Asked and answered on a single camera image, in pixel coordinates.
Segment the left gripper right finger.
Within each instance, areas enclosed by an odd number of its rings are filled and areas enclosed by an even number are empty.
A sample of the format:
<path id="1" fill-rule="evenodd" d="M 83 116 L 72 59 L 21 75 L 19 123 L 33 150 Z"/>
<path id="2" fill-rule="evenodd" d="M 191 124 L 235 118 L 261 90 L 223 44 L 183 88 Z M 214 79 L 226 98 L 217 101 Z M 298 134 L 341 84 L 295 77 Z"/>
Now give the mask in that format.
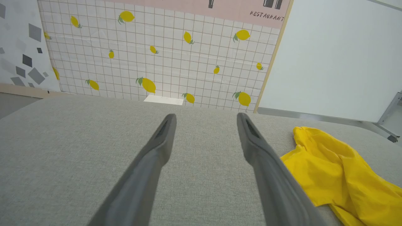
<path id="1" fill-rule="evenodd" d="M 283 161 L 245 113 L 237 114 L 243 155 L 253 167 L 266 226 L 326 226 Z"/>

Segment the yellow garment with white print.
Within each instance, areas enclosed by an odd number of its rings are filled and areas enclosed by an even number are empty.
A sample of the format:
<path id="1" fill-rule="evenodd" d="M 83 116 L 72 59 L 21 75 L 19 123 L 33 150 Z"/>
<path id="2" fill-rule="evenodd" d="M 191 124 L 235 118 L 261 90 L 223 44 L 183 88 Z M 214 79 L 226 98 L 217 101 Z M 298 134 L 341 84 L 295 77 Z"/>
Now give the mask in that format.
<path id="1" fill-rule="evenodd" d="M 402 188 L 322 130 L 295 127 L 293 134 L 296 147 L 281 160 L 316 207 L 329 205 L 345 226 L 402 226 Z"/>

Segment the grey metal board stand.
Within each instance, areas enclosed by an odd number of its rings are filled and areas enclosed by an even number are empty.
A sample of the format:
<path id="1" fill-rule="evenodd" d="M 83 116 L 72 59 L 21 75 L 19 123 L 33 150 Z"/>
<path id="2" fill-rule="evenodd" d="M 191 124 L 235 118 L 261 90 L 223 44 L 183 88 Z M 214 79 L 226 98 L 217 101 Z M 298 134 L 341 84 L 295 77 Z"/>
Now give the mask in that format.
<path id="1" fill-rule="evenodd" d="M 362 127 L 402 147 L 402 90 L 394 93 L 392 100 L 380 98 L 380 102 L 385 102 L 387 106 L 385 109 L 380 107 L 379 119 L 363 122 Z"/>

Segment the grey diamond pattern panel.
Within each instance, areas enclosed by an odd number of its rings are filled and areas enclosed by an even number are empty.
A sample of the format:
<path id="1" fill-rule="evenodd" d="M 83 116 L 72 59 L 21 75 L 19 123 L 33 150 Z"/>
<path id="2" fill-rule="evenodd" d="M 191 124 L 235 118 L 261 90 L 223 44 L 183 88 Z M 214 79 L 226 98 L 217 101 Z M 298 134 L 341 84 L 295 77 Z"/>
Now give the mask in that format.
<path id="1" fill-rule="evenodd" d="M 60 92 L 37 0 L 0 0 L 0 83 Z"/>

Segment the plain white board panel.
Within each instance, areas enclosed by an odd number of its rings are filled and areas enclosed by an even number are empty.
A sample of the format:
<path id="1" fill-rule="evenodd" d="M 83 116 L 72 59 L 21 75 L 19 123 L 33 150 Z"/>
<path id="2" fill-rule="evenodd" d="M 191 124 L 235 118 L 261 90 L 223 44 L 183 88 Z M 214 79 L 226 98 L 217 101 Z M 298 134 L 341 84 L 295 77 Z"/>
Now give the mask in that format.
<path id="1" fill-rule="evenodd" d="M 293 0 L 259 108 L 377 122 L 402 90 L 402 8 Z"/>

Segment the small white flat box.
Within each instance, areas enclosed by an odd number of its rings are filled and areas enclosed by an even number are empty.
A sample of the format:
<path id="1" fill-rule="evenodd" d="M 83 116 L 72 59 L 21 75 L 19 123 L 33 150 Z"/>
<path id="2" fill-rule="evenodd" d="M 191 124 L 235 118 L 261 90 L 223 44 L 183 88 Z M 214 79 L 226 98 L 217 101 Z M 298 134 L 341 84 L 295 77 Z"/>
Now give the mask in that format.
<path id="1" fill-rule="evenodd" d="M 148 95 L 144 102 L 152 102 L 152 103 L 161 103 L 161 104 L 170 104 L 170 105 L 182 105 L 184 100 L 165 97 L 165 96 L 156 96 L 156 95 Z"/>

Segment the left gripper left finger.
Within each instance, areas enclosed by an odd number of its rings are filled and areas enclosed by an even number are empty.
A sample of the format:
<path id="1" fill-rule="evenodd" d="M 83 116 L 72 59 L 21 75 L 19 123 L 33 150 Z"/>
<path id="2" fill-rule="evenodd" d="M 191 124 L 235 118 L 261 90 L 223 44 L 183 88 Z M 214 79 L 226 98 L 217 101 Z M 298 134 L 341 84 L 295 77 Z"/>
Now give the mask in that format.
<path id="1" fill-rule="evenodd" d="M 176 125 L 176 115 L 166 115 L 88 226 L 149 226 L 160 173 L 172 153 Z"/>

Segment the lemon print grid backdrop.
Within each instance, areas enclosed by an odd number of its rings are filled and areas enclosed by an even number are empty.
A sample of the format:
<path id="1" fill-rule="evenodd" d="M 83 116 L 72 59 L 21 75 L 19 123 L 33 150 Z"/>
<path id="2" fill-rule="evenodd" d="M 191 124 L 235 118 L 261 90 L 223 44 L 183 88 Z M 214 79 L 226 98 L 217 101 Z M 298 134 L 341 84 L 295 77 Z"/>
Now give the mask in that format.
<path id="1" fill-rule="evenodd" d="M 257 112 L 294 0 L 38 0 L 64 93 Z"/>

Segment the beige wooden baseboard strip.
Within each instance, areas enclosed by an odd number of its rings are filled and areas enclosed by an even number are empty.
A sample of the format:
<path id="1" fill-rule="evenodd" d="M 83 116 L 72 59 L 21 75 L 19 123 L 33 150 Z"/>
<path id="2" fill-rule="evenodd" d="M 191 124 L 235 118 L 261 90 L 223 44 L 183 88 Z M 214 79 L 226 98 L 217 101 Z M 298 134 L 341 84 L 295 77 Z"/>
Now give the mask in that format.
<path id="1" fill-rule="evenodd" d="M 54 92 L 49 90 L 43 90 L 39 88 L 26 87 L 26 86 L 16 86 L 8 83 L 0 83 L 0 93 L 13 94 L 20 96 L 28 96 L 32 98 L 53 98 L 56 96 L 68 95 L 63 92 Z"/>

